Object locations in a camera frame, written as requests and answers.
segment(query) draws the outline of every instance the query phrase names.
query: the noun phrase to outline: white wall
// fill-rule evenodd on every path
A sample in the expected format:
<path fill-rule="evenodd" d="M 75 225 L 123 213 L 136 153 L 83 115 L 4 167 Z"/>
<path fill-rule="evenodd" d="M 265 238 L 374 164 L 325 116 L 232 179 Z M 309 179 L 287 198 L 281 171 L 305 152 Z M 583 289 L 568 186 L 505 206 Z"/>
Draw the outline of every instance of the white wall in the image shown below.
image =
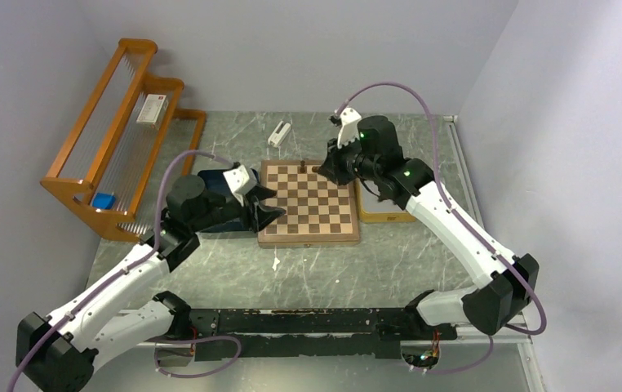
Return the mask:
<path fill-rule="evenodd" d="M 99 40 L 153 39 L 158 74 L 184 79 L 183 105 L 207 110 L 334 110 L 370 82 L 424 93 L 457 113 L 517 0 L 79 0 Z M 366 112 L 418 113 L 399 91 Z"/>
<path fill-rule="evenodd" d="M 622 390 L 622 2 L 522 0 L 458 126 L 487 228 L 541 264 L 549 390 Z"/>
<path fill-rule="evenodd" d="M 98 243 L 38 183 L 109 59 L 80 15 L 70 0 L 0 1 L 0 391 L 18 322 L 80 292 Z"/>

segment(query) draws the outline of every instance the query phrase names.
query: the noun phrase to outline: gray table surface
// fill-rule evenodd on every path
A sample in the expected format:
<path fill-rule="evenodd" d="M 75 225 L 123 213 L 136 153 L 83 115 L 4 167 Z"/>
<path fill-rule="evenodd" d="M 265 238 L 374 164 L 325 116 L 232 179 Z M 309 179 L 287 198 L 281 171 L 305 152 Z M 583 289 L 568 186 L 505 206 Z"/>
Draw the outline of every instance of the gray table surface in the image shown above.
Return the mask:
<path fill-rule="evenodd" d="M 326 142 L 338 129 L 326 113 L 213 112 L 200 149 L 255 169 L 263 159 L 323 159 Z M 405 155 L 432 162 L 428 122 L 419 115 L 388 115 L 398 130 Z M 266 141 L 280 120 L 292 132 L 280 149 Z M 443 181 L 455 200 L 468 208 L 456 152 L 444 122 L 439 159 Z M 154 205 L 160 178 L 169 162 L 188 146 L 193 122 L 175 120 L 153 169 L 144 203 Z M 197 158 L 193 172 L 221 168 Z M 170 290 L 193 308 L 278 308 L 404 306 L 428 289 L 450 290 L 471 283 L 464 268 L 420 222 L 360 224 L 361 242 L 351 247 L 262 249 L 254 234 L 202 234 L 201 247 L 174 273 L 137 294 L 135 309 L 157 292 Z M 114 267 L 129 243 L 102 240 L 88 286 Z M 280 260 L 273 270 L 275 258 Z"/>

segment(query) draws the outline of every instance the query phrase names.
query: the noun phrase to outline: white box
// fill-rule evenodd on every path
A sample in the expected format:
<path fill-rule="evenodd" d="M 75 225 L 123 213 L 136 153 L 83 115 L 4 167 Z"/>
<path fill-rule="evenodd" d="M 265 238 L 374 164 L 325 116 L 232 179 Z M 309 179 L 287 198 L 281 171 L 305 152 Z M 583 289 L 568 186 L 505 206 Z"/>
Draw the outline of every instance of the white box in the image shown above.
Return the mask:
<path fill-rule="evenodd" d="M 162 121 L 162 117 L 167 111 L 168 105 L 167 96 L 162 94 L 148 94 L 136 122 L 155 128 L 157 124 Z"/>
<path fill-rule="evenodd" d="M 268 144 L 279 147 L 291 129 L 291 124 L 281 121 L 273 130 L 273 134 L 268 138 Z"/>

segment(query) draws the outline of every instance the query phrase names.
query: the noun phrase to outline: wooden rack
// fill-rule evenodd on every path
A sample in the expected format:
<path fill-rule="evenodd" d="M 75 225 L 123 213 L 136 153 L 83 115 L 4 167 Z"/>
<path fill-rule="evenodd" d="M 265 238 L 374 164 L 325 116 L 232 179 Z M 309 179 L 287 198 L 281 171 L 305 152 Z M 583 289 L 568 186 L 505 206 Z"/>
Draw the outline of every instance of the wooden rack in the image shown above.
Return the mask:
<path fill-rule="evenodd" d="M 148 185 L 158 152 L 172 119 L 195 120 L 190 149 L 198 146 L 206 114 L 177 107 L 184 83 L 148 72 L 157 52 L 155 42 L 121 39 L 95 90 L 40 184 L 102 238 L 137 242 L 140 232 L 127 227 Z M 147 94 L 169 100 L 162 121 L 154 129 L 136 124 Z M 183 174 L 191 171 L 186 160 Z M 111 209 L 93 207 L 100 192 L 115 193 Z"/>

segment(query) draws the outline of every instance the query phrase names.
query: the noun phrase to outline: chessboard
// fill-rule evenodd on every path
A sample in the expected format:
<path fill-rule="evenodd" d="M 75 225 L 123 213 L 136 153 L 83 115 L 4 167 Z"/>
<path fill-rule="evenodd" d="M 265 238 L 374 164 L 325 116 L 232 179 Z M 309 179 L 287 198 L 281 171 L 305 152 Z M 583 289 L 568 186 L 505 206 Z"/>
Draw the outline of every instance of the chessboard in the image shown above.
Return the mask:
<path fill-rule="evenodd" d="M 359 243 L 354 187 L 338 186 L 314 172 L 322 161 L 263 161 L 260 183 L 278 192 L 264 201 L 287 210 L 258 233 L 261 247 L 311 247 Z"/>

